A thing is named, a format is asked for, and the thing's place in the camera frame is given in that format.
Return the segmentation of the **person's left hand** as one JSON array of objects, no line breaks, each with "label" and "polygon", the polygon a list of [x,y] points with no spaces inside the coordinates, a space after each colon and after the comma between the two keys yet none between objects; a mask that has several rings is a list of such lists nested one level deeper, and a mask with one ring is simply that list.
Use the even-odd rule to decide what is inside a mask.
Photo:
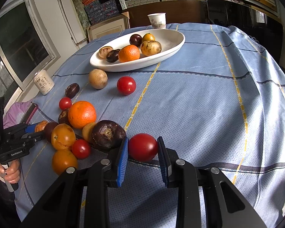
[{"label": "person's left hand", "polygon": [[20,180],[20,161],[14,160],[11,162],[10,166],[5,169],[0,164],[0,180],[1,181],[8,181],[11,184],[16,184]]}]

